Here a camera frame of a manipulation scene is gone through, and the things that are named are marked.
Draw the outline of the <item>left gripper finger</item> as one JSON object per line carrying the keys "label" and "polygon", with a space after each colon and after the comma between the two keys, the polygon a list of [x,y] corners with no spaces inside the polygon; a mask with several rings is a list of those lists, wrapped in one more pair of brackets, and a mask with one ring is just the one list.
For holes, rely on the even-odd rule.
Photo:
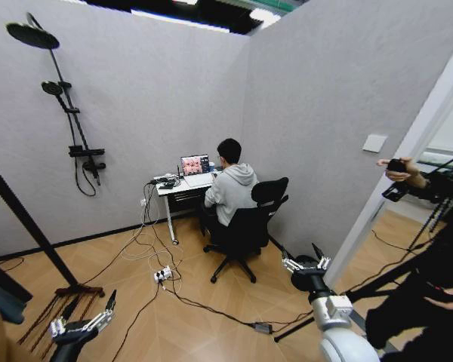
{"label": "left gripper finger", "polygon": [[78,305],[80,296],[76,296],[62,311],[61,315],[58,318],[52,320],[49,326],[51,332],[51,337],[55,338],[59,335],[62,335],[66,332],[66,323],[71,317],[72,313],[75,311],[76,306]]}
{"label": "left gripper finger", "polygon": [[86,330],[103,330],[114,318],[117,290],[114,290],[109,297],[103,312],[99,313],[85,325]]}

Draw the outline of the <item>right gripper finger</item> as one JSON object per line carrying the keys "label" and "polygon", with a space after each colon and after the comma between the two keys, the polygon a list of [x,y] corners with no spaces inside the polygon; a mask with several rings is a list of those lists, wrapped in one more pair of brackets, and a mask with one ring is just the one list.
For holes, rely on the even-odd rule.
{"label": "right gripper finger", "polygon": [[312,246],[316,256],[319,259],[316,268],[319,270],[327,270],[331,263],[331,258],[325,256],[322,250],[319,247],[317,247],[314,243],[312,243]]}
{"label": "right gripper finger", "polygon": [[290,253],[284,248],[281,248],[282,252],[282,264],[284,267],[289,270],[291,273],[300,271],[300,265],[291,258]]}

